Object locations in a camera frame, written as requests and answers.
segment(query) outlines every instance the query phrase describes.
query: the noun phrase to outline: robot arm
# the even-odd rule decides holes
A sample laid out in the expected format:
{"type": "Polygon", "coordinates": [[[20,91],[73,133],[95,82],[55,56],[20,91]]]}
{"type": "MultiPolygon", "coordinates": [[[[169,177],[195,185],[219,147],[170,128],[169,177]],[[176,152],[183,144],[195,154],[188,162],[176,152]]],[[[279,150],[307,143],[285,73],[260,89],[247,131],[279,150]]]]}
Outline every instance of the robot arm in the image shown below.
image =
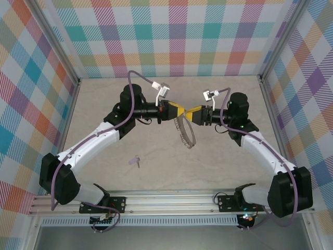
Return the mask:
{"type": "Polygon", "coordinates": [[[223,123],[231,128],[228,131],[230,138],[245,148],[272,177],[270,188],[257,186],[254,183],[236,188],[234,199],[239,209],[242,210],[245,204],[258,204],[270,207],[278,217],[292,214],[295,197],[291,178],[286,168],[291,171],[296,182],[297,210],[310,208],[313,205],[310,172],[305,167],[298,168],[284,159],[269,145],[259,129],[248,119],[247,96],[243,93],[233,93],[227,103],[227,109],[221,112],[220,109],[215,109],[214,101],[214,98],[219,95],[219,91],[206,90],[203,95],[206,101],[213,101],[213,107],[204,105],[195,107],[187,111],[186,117],[200,126],[210,126],[211,124],[221,126],[220,116],[223,114],[223,123]]]}
{"type": "Polygon", "coordinates": [[[134,127],[136,119],[153,119],[156,118],[158,124],[161,121],[174,119],[184,112],[183,107],[167,101],[159,101],[158,97],[165,97],[170,89],[167,85],[159,86],[153,83],[152,87],[158,89],[156,100],[152,103],[146,102],[142,94],[141,87],[132,84],[134,92],[134,111],[130,119],[120,127],[113,129],[112,127],[123,122],[131,111],[131,92],[129,86],[125,86],[120,94],[120,102],[117,103],[112,112],[109,113],[104,121],[88,136],[78,142],[71,148],[54,156],[47,154],[42,159],[42,167],[40,174],[40,186],[47,192],[51,192],[52,178],[56,168],[60,162],[63,165],[60,168],[55,182],[55,199],[62,205],[70,201],[80,201],[100,206],[109,206],[109,194],[97,184],[79,184],[76,176],[84,168],[84,166],[98,155],[103,149],[109,145],[116,143],[127,135],[134,127]]]}

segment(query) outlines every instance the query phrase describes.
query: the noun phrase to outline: small purple key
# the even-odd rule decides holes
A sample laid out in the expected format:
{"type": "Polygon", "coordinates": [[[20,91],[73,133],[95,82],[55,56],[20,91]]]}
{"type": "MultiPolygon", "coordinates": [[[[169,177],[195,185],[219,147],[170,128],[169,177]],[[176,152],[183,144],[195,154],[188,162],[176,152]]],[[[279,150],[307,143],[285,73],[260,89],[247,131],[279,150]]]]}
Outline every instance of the small purple key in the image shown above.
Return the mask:
{"type": "Polygon", "coordinates": [[[138,168],[140,168],[140,163],[139,163],[139,161],[140,161],[140,158],[139,158],[138,155],[136,155],[133,159],[131,159],[131,160],[129,161],[129,164],[130,164],[130,165],[133,165],[133,164],[137,163],[138,168]]]}

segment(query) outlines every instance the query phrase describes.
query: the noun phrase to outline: marble surface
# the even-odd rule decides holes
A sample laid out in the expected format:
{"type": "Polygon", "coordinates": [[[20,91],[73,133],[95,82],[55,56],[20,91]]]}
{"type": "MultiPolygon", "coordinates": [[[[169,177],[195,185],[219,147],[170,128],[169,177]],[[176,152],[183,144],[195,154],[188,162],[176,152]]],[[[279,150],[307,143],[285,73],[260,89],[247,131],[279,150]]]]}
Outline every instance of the marble surface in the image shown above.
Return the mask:
{"type": "MultiPolygon", "coordinates": [[[[190,109],[206,105],[202,92],[230,86],[232,92],[248,95],[249,118],[259,127],[276,149],[277,143],[255,76],[236,77],[168,77],[154,78],[170,85],[168,100],[190,109]]],[[[148,102],[156,91],[139,78],[133,83],[143,89],[148,102]]],[[[65,148],[77,143],[93,131],[119,101],[127,79],[84,79],[70,124],[65,148]]],[[[224,94],[216,99],[220,107],[224,94]]],[[[97,183],[106,190],[166,190],[235,188],[256,182],[268,185],[270,178],[243,148],[228,134],[217,134],[214,127],[192,123],[197,145],[185,147],[174,121],[157,121],[149,126],[137,122],[136,127],[121,141],[112,144],[90,161],[79,173],[79,182],[97,183]],[[138,155],[140,168],[129,165],[138,155]]]]}

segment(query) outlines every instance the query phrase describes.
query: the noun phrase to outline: black mounting plate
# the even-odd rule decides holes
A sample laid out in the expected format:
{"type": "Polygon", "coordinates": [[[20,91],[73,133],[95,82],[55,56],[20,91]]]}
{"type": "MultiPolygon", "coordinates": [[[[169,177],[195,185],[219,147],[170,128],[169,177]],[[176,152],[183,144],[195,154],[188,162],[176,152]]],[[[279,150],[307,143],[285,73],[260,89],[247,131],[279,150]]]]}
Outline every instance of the black mounting plate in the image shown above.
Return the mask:
{"type": "MultiPolygon", "coordinates": [[[[220,202],[222,202],[222,204],[219,205],[220,212],[256,212],[257,211],[257,207],[255,206],[255,204],[245,204],[244,209],[243,210],[240,209],[237,206],[237,203],[236,203],[233,195],[219,195],[217,197],[217,203],[220,204],[220,202]]],[[[258,211],[259,212],[263,211],[261,206],[258,206],[258,211]]]]}
{"type": "MultiPolygon", "coordinates": [[[[118,210],[119,213],[121,213],[121,214],[123,214],[125,212],[126,197],[120,197],[120,196],[110,197],[109,200],[110,200],[109,207],[118,210]]],[[[87,204],[81,203],[79,213],[80,214],[103,214],[103,213],[108,213],[108,210],[100,209],[97,207],[92,207],[87,204]]]]}

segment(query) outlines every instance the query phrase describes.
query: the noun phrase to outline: plaid wallpaper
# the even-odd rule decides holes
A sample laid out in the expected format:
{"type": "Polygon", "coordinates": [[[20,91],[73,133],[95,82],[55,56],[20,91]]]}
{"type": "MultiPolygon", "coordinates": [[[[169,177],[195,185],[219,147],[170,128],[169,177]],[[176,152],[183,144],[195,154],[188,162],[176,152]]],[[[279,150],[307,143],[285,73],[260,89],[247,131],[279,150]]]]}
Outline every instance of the plaid wallpaper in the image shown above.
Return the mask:
{"type": "Polygon", "coordinates": [[[277,44],[278,44],[278,42],[279,42],[279,40],[280,40],[283,32],[285,31],[287,23],[290,20],[293,12],[295,11],[295,9],[296,9],[297,4],[298,4],[299,1],[300,0],[292,0],[292,4],[290,5],[290,7],[288,9],[288,12],[287,12],[286,16],[283,19],[283,22],[282,22],[282,24],[281,24],[278,32],[276,33],[276,35],[274,37],[274,40],[273,40],[273,42],[272,42],[272,44],[270,46],[270,50],[268,51],[268,53],[267,53],[267,55],[266,55],[266,57],[264,59],[264,63],[262,64],[262,66],[260,68],[259,74],[262,74],[262,72],[264,71],[264,69],[265,69],[265,67],[266,67],[266,65],[268,63],[268,60],[270,59],[270,57],[271,57],[274,49],[276,48],[276,46],[277,46],[277,44]]]}
{"type": "Polygon", "coordinates": [[[89,78],[125,77],[130,69],[148,77],[256,75],[291,2],[39,0],[78,75],[89,78]]]}
{"type": "Polygon", "coordinates": [[[18,249],[43,155],[57,145],[74,83],[23,0],[0,1],[0,249],[18,249]]]}
{"type": "Polygon", "coordinates": [[[290,159],[312,175],[322,232],[333,245],[333,1],[312,0],[267,88],[290,159]]]}

